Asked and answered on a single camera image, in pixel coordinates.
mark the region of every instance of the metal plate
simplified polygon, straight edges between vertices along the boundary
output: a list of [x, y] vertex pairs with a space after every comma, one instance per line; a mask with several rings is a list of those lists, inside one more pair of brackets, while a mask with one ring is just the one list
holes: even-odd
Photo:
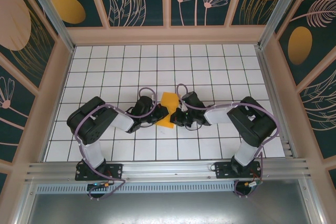
[[[106, 171], [104, 173], [106, 176], [112, 176], [113, 178], [121, 178], [122, 176], [122, 164], [107, 164]], [[76, 170], [76, 181], [93, 181], [93, 180], [106, 180], [92, 171], [87, 169], [85, 164], [77, 165]]]
[[249, 167], [240, 176], [238, 176], [231, 169], [231, 162], [217, 162], [215, 165], [216, 178], [253, 178], [252, 170], [256, 175], [260, 177], [260, 163], [259, 161], [253, 161]]

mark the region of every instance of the metal extrusion bar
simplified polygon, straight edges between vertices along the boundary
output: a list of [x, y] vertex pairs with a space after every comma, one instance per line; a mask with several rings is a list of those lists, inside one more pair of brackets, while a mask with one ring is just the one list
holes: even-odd
[[[216, 181], [215, 172], [211, 171], [214, 163], [215, 161], [123, 162], [122, 178], [128, 183]], [[76, 182], [75, 172], [76, 162], [32, 163], [29, 166], [25, 183], [86, 183]], [[310, 173], [306, 160], [303, 158], [264, 159], [264, 180], [308, 177]]]

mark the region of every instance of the yellow object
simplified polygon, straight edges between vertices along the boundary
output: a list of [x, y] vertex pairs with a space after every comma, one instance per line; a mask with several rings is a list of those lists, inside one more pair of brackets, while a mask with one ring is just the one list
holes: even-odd
[[71, 24], [85, 20], [84, 7], [78, 0], [51, 0], [61, 19]]
[[169, 115], [164, 119], [161, 119], [156, 123], [158, 126], [163, 126], [167, 128], [174, 128], [174, 124], [170, 122], [170, 116], [176, 111], [179, 106], [179, 98], [175, 93], [163, 92], [161, 105], [167, 107]]
[[288, 57], [294, 65], [303, 63], [310, 53], [313, 38], [309, 29], [299, 26], [295, 28], [288, 42]]

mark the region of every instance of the leaf drawing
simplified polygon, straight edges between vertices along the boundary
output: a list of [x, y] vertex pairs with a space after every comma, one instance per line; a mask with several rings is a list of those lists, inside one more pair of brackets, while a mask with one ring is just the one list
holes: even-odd
[[108, 19], [112, 26], [142, 26], [146, 17], [145, 0], [109, 0]]

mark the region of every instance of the purple cable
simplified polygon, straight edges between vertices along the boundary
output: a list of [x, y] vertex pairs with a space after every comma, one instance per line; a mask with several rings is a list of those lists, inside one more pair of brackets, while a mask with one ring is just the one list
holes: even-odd
[[[100, 110], [100, 109], [102, 109], [102, 108], [112, 108], [112, 109], [114, 109], [114, 110], [116, 110], [116, 111], [118, 111], [118, 112], [120, 112], [120, 113], [127, 114], [129, 117], [132, 117], [132, 118], [144, 118], [145, 116], [148, 116], [149, 114], [151, 114], [151, 113], [154, 111], [154, 109], [155, 109], [155, 107], [156, 107], [157, 100], [158, 100], [158, 95], [157, 95], [157, 94], [154, 92], [154, 90], [152, 90], [151, 88], [142, 88], [142, 89], [139, 90], [139, 96], [140, 96], [141, 91], [144, 90], [144, 89], [148, 89], [148, 90], [152, 91], [152, 93], [154, 94], [154, 99], [155, 99], [153, 108], [152, 108], [148, 113], [146, 113], [146, 114], [144, 114], [144, 115], [139, 115], [139, 116], [130, 115], [130, 114], [128, 114], [127, 112], [124, 112], [124, 111], [118, 109], [117, 107], [115, 107], [115, 106], [113, 106], [113, 105], [110, 105], [110, 104], [104, 104], [104, 105], [98, 106], [97, 108], [95, 108], [94, 110], [92, 110], [89, 114], [87, 114], [87, 115], [83, 118], [83, 120], [78, 124], [78, 126], [77, 126], [77, 128], [76, 128], [76, 130], [75, 130], [75, 132], [74, 132], [74, 134], [73, 134], [74, 137], [75, 137], [75, 139], [76, 139], [76, 141], [77, 141], [78, 144], [79, 144], [79, 151], [80, 151], [80, 154], [81, 154], [82, 157], [83, 157], [84, 162], [89, 166], [89, 168], [90, 168], [94, 173], [96, 173], [97, 175], [99, 175], [99, 176], [101, 176], [101, 177], [103, 177], [103, 178], [106, 178], [107, 180], [121, 181], [121, 182], [122, 182], [119, 186], [117, 186], [117, 187], [116, 187], [113, 191], [111, 191], [110, 193], [108, 193], [108, 194], [104, 194], [102, 197], [97, 198], [97, 201], [98, 201], [99, 199], [105, 199], [105, 198], [109, 197], [110, 195], [112, 195], [116, 190], [118, 190], [120, 187], [122, 187], [122, 186], [126, 183], [126, 181], [125, 181], [124, 179], [119, 179], [119, 178], [109, 177], [109, 176], [106, 176], [106, 175], [104, 175], [104, 174], [102, 174], [102, 173], [96, 171], [96, 169], [90, 164], [90, 162], [87, 160], [87, 158], [86, 158], [86, 156], [85, 156], [85, 153], [84, 153], [83, 148], [82, 148], [82, 141], [81, 141], [81, 139], [78, 137], [78, 131], [79, 131], [79, 129], [83, 126], [83, 124], [85, 123], [85, 121], [86, 121], [89, 117], [91, 117], [94, 113], [96, 113], [98, 110]], [[97, 187], [93, 187], [93, 188], [89, 191], [90, 199], [93, 199], [93, 197], [92, 197], [92, 195], [91, 195], [92, 190], [94, 190], [95, 188], [98, 188], [98, 187], [99, 187], [99, 186], [97, 186]]]

